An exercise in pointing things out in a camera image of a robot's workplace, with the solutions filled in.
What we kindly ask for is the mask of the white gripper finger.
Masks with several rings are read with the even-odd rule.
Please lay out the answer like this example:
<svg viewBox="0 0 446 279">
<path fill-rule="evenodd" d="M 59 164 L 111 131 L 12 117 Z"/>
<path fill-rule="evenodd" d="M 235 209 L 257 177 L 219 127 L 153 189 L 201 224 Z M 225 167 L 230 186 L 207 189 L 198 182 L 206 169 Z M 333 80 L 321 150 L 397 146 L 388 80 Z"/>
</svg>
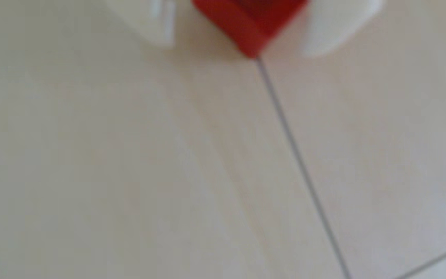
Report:
<svg viewBox="0 0 446 279">
<path fill-rule="evenodd" d="M 383 8 L 384 1 L 311 1 L 302 54 L 328 54 L 356 34 Z"/>
<path fill-rule="evenodd" d="M 106 1 L 137 35 L 156 47 L 175 45 L 175 1 Z"/>
</svg>

